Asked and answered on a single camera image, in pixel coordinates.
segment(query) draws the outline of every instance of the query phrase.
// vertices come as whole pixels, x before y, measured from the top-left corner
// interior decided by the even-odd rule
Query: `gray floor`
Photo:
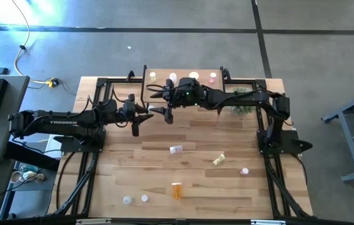
[[[249,0],[29,2],[32,9],[27,4],[21,7],[35,25],[255,27]],[[258,5],[265,29],[354,29],[354,1],[258,0]],[[3,7],[12,16],[0,11],[0,23],[24,24],[14,6]],[[11,74],[25,36],[25,32],[0,31],[0,66],[11,68]],[[324,219],[354,221],[354,182],[344,184],[340,179],[354,172],[349,148],[338,121],[325,125],[320,120],[354,98],[354,36],[266,35],[265,43],[272,76],[284,80],[291,97],[291,115],[300,137],[314,144],[303,155],[313,212]],[[233,77],[264,77],[256,34],[33,32],[28,47],[19,62],[24,74],[33,79],[60,78],[74,92],[81,76],[125,76],[131,69],[139,74],[143,64],[150,68],[224,66]],[[62,88],[30,89],[22,109],[67,111],[73,101],[74,96]],[[23,207],[13,208],[19,214],[34,207],[20,202]]]

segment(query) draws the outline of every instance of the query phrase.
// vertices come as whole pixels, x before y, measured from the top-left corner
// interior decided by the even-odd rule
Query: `yellow plug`
[[[45,84],[51,88],[54,88],[59,85],[59,80],[57,78],[51,78],[50,80],[46,81]]]

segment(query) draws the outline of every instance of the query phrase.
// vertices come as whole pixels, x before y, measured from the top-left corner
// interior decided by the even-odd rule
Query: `small pink object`
[[[241,175],[247,175],[249,172],[250,172],[250,170],[249,170],[248,168],[243,168],[243,169],[240,171],[240,174],[241,174]]]

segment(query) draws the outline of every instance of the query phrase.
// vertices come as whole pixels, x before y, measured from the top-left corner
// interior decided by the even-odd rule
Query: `gray metal frame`
[[[341,121],[341,126],[344,131],[344,135],[346,138],[346,141],[348,143],[348,146],[350,148],[353,162],[354,162],[354,141],[353,141],[353,136],[351,135],[351,131],[348,127],[348,123],[345,119],[346,113],[349,111],[354,110],[354,100],[350,101],[348,104],[344,105],[340,109],[337,109],[333,113],[328,114],[327,116],[323,116],[321,120],[323,120],[324,123],[328,124],[331,120],[339,118]],[[341,179],[343,181],[351,181],[354,180],[354,173],[347,174],[346,176],[342,176]]]

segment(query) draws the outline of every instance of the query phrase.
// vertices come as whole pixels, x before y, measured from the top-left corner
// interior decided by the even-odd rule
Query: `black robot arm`
[[[188,77],[181,78],[177,87],[174,87],[170,79],[166,80],[165,86],[160,86],[161,89],[151,89],[151,86],[155,85],[147,85],[147,89],[156,91],[151,97],[161,97],[168,103],[167,107],[153,108],[151,111],[163,114],[168,124],[173,123],[173,109],[180,107],[200,106],[220,113],[225,106],[259,106],[273,118],[272,124],[267,129],[266,139],[269,143],[277,143],[281,140],[283,123],[290,117],[290,99],[276,92],[257,90],[227,93],[201,85],[196,79]]]
[[[130,122],[133,136],[138,136],[138,126],[153,116],[147,113],[146,108],[134,103],[134,94],[130,94],[119,109],[116,101],[110,99],[80,113],[37,110],[10,114],[10,133],[21,139],[34,133],[60,134],[85,142],[94,138],[96,131],[104,125]]]

